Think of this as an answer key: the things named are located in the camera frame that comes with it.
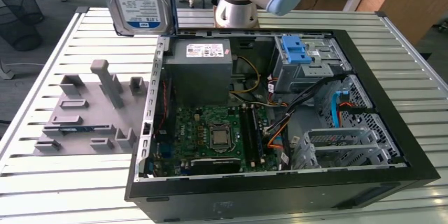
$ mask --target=cpu socket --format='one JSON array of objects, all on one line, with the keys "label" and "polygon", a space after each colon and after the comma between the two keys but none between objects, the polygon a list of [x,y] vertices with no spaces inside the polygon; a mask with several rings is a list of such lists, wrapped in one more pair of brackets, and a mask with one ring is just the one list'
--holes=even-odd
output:
[{"label": "cpu socket", "polygon": [[233,147],[231,127],[229,124],[210,125],[211,149],[219,152]]}]

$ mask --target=ram slot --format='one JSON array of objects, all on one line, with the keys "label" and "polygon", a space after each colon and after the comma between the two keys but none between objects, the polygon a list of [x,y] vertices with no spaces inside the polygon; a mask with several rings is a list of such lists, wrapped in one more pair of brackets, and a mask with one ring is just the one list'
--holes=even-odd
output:
[{"label": "ram slot", "polygon": [[254,109],[250,107],[242,107],[241,109],[241,124],[246,163],[255,167],[261,163],[259,141],[262,143],[262,139],[258,138],[261,134],[258,131],[259,126],[254,117]]}]

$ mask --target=hard drive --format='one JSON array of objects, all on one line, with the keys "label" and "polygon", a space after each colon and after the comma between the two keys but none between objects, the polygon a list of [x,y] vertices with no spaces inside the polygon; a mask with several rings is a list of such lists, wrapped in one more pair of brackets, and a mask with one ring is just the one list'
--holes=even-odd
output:
[{"label": "hard drive", "polygon": [[178,29],[175,0],[107,0],[119,35],[173,35]]}]

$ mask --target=slotted metal table surface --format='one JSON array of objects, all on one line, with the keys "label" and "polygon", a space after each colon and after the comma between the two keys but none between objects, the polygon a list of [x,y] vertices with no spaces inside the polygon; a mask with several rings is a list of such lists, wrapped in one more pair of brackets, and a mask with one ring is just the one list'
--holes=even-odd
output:
[{"label": "slotted metal table surface", "polygon": [[[389,19],[374,13],[314,11],[281,18],[261,12],[259,17],[262,28],[349,31],[442,179],[365,209],[213,223],[448,223],[448,88]],[[179,22],[182,27],[213,27],[214,13],[181,9]],[[90,64],[107,59],[122,81],[133,76],[150,80],[157,41],[155,36],[118,37],[106,8],[75,14],[0,141],[2,223],[151,223],[123,200],[131,154],[35,157],[33,152],[62,94],[63,75],[77,73],[83,81],[98,81]]]}]

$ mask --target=green circuit board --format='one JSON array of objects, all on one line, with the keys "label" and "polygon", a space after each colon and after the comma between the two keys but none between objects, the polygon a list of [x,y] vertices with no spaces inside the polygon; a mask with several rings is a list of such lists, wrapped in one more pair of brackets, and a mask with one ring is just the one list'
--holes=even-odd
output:
[{"label": "green circuit board", "polygon": [[[267,126],[266,109],[257,110],[259,126]],[[202,106],[198,108],[181,107],[177,111],[177,133],[174,144],[174,162],[199,158],[239,158],[242,159],[241,172],[277,170],[274,152],[265,156],[265,164],[255,167],[246,163],[245,139],[241,129],[241,107],[238,106]],[[229,132],[230,143],[223,141],[223,148],[217,149],[213,141],[217,131]],[[179,168],[166,162],[165,171],[169,176],[179,175]]]}]

